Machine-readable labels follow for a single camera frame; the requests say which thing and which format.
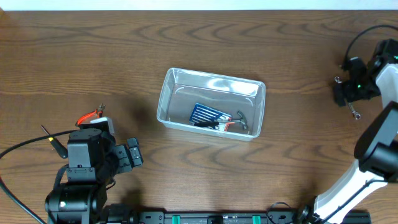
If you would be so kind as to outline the silver combination wrench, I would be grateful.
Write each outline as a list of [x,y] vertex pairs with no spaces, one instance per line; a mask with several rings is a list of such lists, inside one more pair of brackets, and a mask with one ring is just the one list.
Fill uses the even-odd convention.
[[[335,82],[337,82],[337,84],[342,84],[342,83],[343,83],[343,82],[340,80],[339,77],[335,77],[334,80],[335,80]],[[353,114],[353,117],[355,118],[355,120],[361,119],[361,115],[355,110],[353,104],[350,103],[350,102],[347,102],[346,100],[345,100],[345,102],[346,102],[348,108],[350,109],[351,113]]]

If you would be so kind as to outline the red handled cutting pliers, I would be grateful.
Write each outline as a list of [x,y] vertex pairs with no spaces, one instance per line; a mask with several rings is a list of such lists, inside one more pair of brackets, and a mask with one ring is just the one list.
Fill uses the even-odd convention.
[[84,114],[81,116],[75,123],[75,126],[79,126],[83,124],[86,120],[91,119],[91,118],[101,118],[103,115],[103,110],[105,109],[106,105],[103,103],[99,105],[97,109],[95,109],[92,112],[89,112],[87,114]]

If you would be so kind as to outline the blue precision screwdriver set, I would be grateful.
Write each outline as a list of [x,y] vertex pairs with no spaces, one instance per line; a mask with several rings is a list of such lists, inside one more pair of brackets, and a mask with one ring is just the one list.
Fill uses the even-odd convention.
[[232,118],[230,114],[196,103],[190,115],[189,122],[195,124],[206,121],[226,121],[232,120]]

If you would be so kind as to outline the clear plastic container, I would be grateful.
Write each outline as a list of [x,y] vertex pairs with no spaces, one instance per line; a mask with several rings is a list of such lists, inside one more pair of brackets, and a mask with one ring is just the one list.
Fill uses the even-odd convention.
[[[196,103],[239,119],[241,111],[248,124],[196,127],[189,122]],[[165,76],[157,108],[157,119],[167,128],[251,141],[261,133],[266,105],[266,86],[261,81],[230,77],[182,68],[170,68]]]

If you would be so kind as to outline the small claw hammer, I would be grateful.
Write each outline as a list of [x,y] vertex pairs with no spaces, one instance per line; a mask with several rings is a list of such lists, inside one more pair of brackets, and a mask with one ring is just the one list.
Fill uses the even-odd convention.
[[247,119],[245,115],[241,111],[237,111],[237,114],[239,115],[239,119],[232,119],[232,120],[224,120],[224,121],[204,121],[204,122],[199,122],[199,123],[194,123],[193,125],[196,127],[213,127],[213,126],[218,126],[219,124],[236,124],[240,123],[242,128],[244,130],[248,129],[248,124],[247,124]]

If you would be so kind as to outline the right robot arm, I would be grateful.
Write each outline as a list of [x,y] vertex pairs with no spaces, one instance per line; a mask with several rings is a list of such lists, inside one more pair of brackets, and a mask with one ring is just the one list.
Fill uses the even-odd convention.
[[358,139],[354,162],[342,177],[298,215],[299,223],[342,223],[369,194],[397,182],[397,41],[382,40],[368,63],[345,60],[346,81],[335,79],[338,106],[381,97],[383,110]]

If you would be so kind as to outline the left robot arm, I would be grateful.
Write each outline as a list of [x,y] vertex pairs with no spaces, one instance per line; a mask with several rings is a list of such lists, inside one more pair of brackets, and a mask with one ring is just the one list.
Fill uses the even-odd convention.
[[125,205],[106,205],[115,175],[143,164],[136,138],[117,145],[107,131],[80,129],[69,135],[68,164],[56,176],[45,200],[49,223],[137,223]]

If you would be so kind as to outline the black yellow screwdriver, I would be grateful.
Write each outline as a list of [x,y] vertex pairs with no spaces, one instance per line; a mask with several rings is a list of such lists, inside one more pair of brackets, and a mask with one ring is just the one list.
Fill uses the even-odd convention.
[[49,141],[62,159],[66,159],[68,157],[67,148],[57,138],[50,137]]

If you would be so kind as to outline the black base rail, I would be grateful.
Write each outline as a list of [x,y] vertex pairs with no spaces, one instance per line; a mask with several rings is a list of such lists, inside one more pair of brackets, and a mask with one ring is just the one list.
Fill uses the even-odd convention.
[[309,206],[269,208],[266,212],[166,212],[135,211],[123,204],[112,204],[103,210],[98,223],[120,224],[289,224],[325,223]]

